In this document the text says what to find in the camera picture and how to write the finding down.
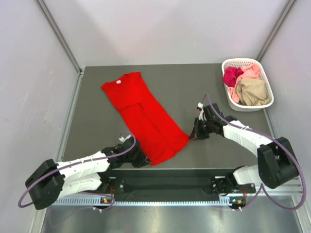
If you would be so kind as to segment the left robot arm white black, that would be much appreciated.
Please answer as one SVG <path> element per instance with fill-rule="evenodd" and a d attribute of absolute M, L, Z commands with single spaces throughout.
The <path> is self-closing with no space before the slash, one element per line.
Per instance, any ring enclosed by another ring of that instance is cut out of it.
<path fill-rule="evenodd" d="M 28 178 L 25 186 L 35 209 L 42 210 L 58 199 L 81 192 L 101 194 L 111 191 L 108 171 L 125 163 L 134 168 L 150 165 L 140 142 L 133 137 L 123 138 L 114 147 L 107 147 L 93 155 L 67 162 L 44 161 Z"/>

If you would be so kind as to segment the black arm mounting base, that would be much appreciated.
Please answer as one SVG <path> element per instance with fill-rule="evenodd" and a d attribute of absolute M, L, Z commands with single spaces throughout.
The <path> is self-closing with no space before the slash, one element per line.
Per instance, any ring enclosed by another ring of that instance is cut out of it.
<path fill-rule="evenodd" d="M 232 169 L 114 169 L 108 171 L 116 201 L 217 201 L 222 195 L 254 194 L 253 184 L 236 185 Z"/>

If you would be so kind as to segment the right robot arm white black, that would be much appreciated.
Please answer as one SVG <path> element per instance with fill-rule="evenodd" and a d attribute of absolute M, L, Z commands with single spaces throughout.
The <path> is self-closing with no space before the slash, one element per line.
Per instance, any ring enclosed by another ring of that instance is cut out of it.
<path fill-rule="evenodd" d="M 191 140 L 208 139 L 215 133 L 236 142 L 257 158 L 256 165 L 241 166 L 229 174 L 226 184 L 230 191 L 238 192 L 251 183 L 275 189 L 298 176 L 298 169 L 288 155 L 293 150 L 286 138 L 270 138 L 233 116 L 224 117 L 215 103 L 208 106 L 198 103 L 197 110 L 200 114 L 195 118 Z"/>

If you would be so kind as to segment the red t shirt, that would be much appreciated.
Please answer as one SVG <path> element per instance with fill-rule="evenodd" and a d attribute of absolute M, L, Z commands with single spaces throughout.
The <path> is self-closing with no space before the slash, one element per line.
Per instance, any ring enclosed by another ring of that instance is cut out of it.
<path fill-rule="evenodd" d="M 152 95 L 140 72 L 124 74 L 104 83 L 101 89 L 152 165 L 170 160 L 188 144 L 189 136 Z"/>

